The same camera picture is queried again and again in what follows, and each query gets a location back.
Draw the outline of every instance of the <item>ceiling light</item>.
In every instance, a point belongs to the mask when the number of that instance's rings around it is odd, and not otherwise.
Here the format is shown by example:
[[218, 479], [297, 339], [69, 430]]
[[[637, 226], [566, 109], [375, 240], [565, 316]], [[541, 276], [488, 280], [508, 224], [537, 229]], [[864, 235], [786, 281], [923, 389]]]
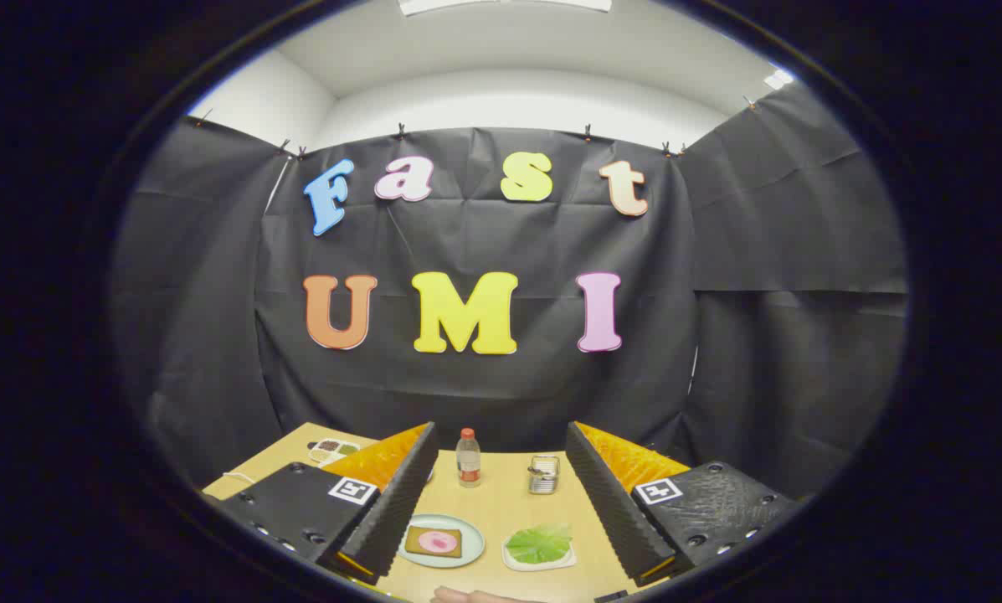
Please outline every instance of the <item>ceiling light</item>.
[[437, 8], [459, 7], [461, 4], [496, 3], [497, 0], [400, 0], [400, 10], [406, 17]]
[[[464, 4], [500, 3], [509, 0], [398, 0], [400, 10], [406, 17], [433, 11], [437, 8], [459, 7]], [[537, 0], [539, 3], [565, 4], [567, 7], [591, 8], [607, 13], [612, 8], [612, 0]]]
[[787, 84], [787, 81], [784, 81], [783, 79], [780, 79], [780, 77], [776, 77], [776, 74], [773, 74], [766, 77], [766, 84], [769, 84], [769, 87], [773, 88], [773, 90], [780, 90], [780, 88], [784, 87], [784, 84]]
[[784, 84], [790, 84], [795, 81], [795, 77], [791, 76], [791, 73], [784, 71], [784, 69], [777, 69], [776, 73], [772, 74], [776, 79], [783, 81]]

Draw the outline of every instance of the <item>letter i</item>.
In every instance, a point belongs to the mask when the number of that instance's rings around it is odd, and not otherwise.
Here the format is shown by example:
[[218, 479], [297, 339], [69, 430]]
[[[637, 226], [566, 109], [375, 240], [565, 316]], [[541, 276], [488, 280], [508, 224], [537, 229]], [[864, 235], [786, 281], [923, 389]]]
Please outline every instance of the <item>letter i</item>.
[[619, 274], [588, 272], [578, 274], [574, 281], [582, 287], [586, 297], [586, 326], [578, 341], [578, 350], [611, 352], [618, 349], [623, 343], [615, 328], [615, 290], [619, 286]]

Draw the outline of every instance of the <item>wooden table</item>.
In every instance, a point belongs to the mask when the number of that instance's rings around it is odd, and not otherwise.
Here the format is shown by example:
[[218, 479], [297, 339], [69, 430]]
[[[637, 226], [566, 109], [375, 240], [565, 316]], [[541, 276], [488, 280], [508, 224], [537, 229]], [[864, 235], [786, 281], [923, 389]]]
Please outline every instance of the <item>wooden table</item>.
[[[308, 444], [325, 438], [347, 440], [360, 446], [375, 442], [307, 423], [230, 473], [242, 473], [259, 481], [288, 463], [311, 463]], [[455, 447], [455, 442], [443, 442], [442, 446], [448, 447], [448, 444]], [[379, 580], [378, 588], [413, 603], [428, 603], [433, 590], [439, 586], [462, 591], [483, 590], [546, 603], [589, 603], [597, 596], [619, 590], [629, 593], [642, 590], [634, 586], [634, 581], [620, 568], [604, 527], [593, 512], [586, 490], [578, 482], [565, 453], [543, 454], [555, 454], [561, 459], [557, 491], [551, 495], [527, 492], [526, 469], [531, 463], [531, 453], [482, 453], [481, 484], [478, 488], [462, 488], [455, 476], [455, 452], [440, 451], [435, 476], [425, 485], [415, 512], [452, 515], [473, 524], [486, 538], [486, 550], [471, 564], [454, 569], [427, 568], [398, 555], [389, 576]], [[244, 478], [225, 476], [202, 492], [225, 499], [248, 485]], [[501, 560], [501, 545], [506, 539], [516, 531], [549, 523], [571, 525], [571, 545], [577, 563], [570, 568], [543, 572], [508, 569]]]

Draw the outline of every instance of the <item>letter f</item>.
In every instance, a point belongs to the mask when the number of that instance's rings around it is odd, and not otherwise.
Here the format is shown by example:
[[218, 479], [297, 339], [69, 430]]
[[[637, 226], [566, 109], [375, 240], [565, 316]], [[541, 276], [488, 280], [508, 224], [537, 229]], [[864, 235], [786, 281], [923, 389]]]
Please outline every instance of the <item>letter f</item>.
[[303, 194], [311, 197], [311, 208], [314, 209], [314, 236], [322, 236], [322, 232], [344, 217], [344, 209], [337, 207], [337, 203], [349, 198], [349, 184], [344, 176], [351, 174], [355, 167], [351, 160], [342, 159], [303, 188]]

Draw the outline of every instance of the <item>metal can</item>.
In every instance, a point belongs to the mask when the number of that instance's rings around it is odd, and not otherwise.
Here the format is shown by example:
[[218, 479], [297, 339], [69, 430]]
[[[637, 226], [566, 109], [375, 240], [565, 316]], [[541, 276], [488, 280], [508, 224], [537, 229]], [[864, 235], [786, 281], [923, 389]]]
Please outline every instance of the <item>metal can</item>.
[[531, 456], [531, 495], [551, 495], [557, 491], [557, 480], [561, 473], [561, 459], [554, 454]]

